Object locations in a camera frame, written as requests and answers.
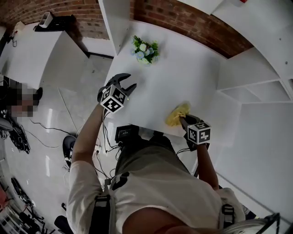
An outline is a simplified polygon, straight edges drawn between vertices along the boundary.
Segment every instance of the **strap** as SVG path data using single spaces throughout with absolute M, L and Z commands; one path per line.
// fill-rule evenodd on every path
M 116 233 L 115 201 L 109 194 L 96 197 L 89 234 L 97 232 L 101 234 Z
M 224 229 L 235 224 L 235 212 L 233 206 L 224 204 L 220 213 L 219 228 Z

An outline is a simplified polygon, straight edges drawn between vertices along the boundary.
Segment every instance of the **floor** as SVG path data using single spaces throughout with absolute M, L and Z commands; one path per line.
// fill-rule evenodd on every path
M 78 91 L 60 88 L 59 93 L 58 88 L 43 87 L 43 97 L 38 111 L 34 113 L 32 118 L 17 119 L 26 130 L 31 147 L 30 154 L 19 152 L 9 138 L 4 141 L 5 162 L 1 163 L 1 166 L 7 184 L 12 188 L 11 177 L 17 178 L 23 190 L 35 203 L 36 211 L 44 216 L 49 231 L 56 228 L 54 221 L 57 216 L 65 216 L 61 204 L 67 201 L 69 173 L 63 168 L 64 157 L 61 145 L 67 134 L 57 130 L 44 129 L 39 124 L 33 124 L 31 120 L 40 122 L 47 128 L 59 128 L 70 133 L 79 131 L 97 104 L 97 91 L 104 85 L 111 63 L 112 59 L 91 56 Z M 114 145 L 114 134 L 116 127 L 119 126 L 119 120 L 106 118 L 105 125 L 109 132 L 110 143 Z M 148 139 L 152 136 L 152 131 L 141 129 L 140 135 Z M 167 137 L 171 140 L 176 152 L 187 147 L 183 138 L 171 135 Z M 102 131 L 100 131 L 98 138 L 100 140 L 97 140 L 97 144 L 102 146 L 102 153 L 99 154 L 102 168 L 109 175 L 116 166 L 117 150 L 104 154 Z M 179 157 L 188 170 L 194 170 L 196 161 L 194 153 L 184 152 L 179 154 Z M 96 158 L 94 163 L 99 169 L 100 166 Z M 98 177 L 103 183 L 104 176 L 98 172 Z M 10 189 L 10 192 L 15 197 L 13 190 Z M 20 199 L 15 197 L 15 201 L 20 208 L 23 208 L 24 204 Z

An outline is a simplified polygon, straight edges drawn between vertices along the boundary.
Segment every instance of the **person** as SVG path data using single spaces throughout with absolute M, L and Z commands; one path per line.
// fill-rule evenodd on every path
M 76 234 L 104 233 L 93 215 L 95 199 L 103 191 L 92 161 L 102 118 L 98 104 L 73 148 L 66 213 Z M 234 208 L 237 222 L 245 220 L 232 190 L 219 189 L 204 144 L 197 146 L 197 158 L 199 179 L 188 172 L 165 136 L 155 135 L 150 141 L 137 137 L 123 146 L 110 188 L 117 233 L 217 233 L 225 203 Z
M 42 87 L 33 90 L 5 76 L 0 83 L 0 111 L 8 110 L 12 117 L 31 117 L 43 96 Z

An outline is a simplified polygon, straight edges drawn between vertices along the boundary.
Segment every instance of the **yellow cloth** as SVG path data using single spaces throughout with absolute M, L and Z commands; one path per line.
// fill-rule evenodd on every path
M 186 115 L 190 111 L 190 106 L 188 103 L 181 104 L 178 106 L 172 113 L 167 117 L 165 123 L 170 126 L 180 126 L 180 120 L 179 117 L 186 117 Z

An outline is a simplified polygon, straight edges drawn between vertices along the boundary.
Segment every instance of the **flower bouquet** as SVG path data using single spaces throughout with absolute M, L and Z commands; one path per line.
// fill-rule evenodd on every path
M 131 54 L 135 55 L 139 63 L 150 66 L 159 57 L 157 41 L 152 44 L 144 42 L 137 36 L 133 36 L 132 44 L 135 48 L 131 49 Z

